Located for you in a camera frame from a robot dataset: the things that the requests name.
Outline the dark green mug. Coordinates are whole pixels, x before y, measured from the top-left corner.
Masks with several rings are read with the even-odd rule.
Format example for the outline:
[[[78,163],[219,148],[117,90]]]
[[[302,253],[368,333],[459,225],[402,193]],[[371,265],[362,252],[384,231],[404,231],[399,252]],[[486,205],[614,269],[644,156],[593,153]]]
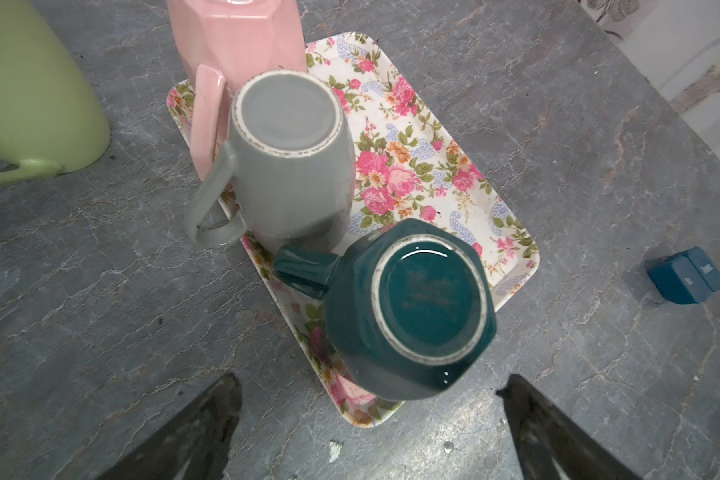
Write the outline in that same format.
[[[323,302],[325,336],[352,381],[385,400],[449,389],[496,334],[477,251],[417,219],[380,228],[342,255],[284,246],[274,273]]]

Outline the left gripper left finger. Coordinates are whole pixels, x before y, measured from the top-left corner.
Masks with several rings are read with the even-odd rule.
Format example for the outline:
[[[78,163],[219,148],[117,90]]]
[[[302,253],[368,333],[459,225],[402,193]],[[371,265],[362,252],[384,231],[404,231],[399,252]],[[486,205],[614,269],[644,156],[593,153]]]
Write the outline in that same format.
[[[102,479],[221,479],[242,408],[242,386],[223,374]]]

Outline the light green mug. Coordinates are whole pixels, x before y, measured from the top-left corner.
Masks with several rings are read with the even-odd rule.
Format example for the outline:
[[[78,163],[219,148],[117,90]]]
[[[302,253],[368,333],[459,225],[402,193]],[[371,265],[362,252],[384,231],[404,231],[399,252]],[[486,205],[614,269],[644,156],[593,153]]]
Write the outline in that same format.
[[[109,123],[72,55],[28,1],[0,1],[0,186],[86,168]]]

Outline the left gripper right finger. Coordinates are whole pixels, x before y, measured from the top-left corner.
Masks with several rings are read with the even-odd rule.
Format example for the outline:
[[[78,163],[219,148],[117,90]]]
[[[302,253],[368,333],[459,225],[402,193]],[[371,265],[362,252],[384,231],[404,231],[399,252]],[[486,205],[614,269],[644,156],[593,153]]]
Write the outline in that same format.
[[[496,395],[525,479],[637,477],[521,375],[510,375]]]

